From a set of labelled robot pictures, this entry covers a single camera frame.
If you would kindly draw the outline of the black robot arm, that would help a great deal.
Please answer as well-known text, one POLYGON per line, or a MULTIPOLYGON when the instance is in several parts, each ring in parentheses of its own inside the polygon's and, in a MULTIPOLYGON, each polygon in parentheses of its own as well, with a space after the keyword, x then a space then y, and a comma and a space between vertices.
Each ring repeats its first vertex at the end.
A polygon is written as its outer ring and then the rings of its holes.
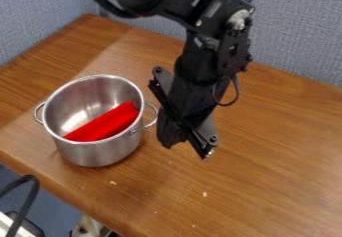
POLYGON ((240 87, 238 73, 253 61, 253 0, 94 1, 122 18, 161 16, 185 27, 174 70, 157 66, 149 84, 161 103, 157 136, 166 148, 190 142, 200 157, 209 158, 220 143, 214 110, 233 104, 224 100, 225 93, 240 87))

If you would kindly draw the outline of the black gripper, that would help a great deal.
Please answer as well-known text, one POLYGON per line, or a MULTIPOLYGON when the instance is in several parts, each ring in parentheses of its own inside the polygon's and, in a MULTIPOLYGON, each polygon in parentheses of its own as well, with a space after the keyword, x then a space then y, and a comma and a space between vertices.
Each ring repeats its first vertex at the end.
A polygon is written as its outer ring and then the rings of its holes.
POLYGON ((213 156, 220 143, 214 110, 238 100, 236 95, 232 102, 222 102, 236 81, 237 73, 220 64, 217 56, 182 55, 174 72, 162 66, 153 68, 149 88, 161 103, 157 137, 165 148, 189 140, 202 160, 213 156))

